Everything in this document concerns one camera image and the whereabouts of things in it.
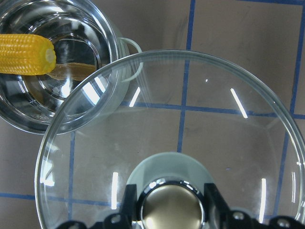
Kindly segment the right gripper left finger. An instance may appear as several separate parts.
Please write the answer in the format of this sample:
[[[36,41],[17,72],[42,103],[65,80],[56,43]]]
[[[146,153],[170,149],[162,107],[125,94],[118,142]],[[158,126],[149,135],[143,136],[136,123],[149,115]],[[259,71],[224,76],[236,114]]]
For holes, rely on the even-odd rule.
[[[132,229],[133,222],[137,221],[137,202],[137,185],[127,184],[119,210],[121,229]]]

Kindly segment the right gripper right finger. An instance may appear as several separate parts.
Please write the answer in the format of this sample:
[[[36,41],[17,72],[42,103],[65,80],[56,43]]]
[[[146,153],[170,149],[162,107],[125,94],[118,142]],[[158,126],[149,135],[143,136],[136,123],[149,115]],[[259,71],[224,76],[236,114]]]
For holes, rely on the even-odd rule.
[[[229,207],[214,183],[204,184],[205,221],[210,229],[226,229]]]

